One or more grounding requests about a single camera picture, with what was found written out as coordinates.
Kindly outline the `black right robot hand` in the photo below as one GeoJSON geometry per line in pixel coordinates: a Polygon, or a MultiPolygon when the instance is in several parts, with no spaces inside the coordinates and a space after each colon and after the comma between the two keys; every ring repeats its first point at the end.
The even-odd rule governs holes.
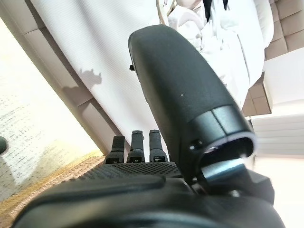
{"type": "Polygon", "coordinates": [[[131,69],[158,125],[150,162],[132,135],[105,163],[36,196],[14,228],[282,228],[271,180],[243,158],[256,136],[198,51],[177,31],[149,26],[129,36],[131,69]]]}

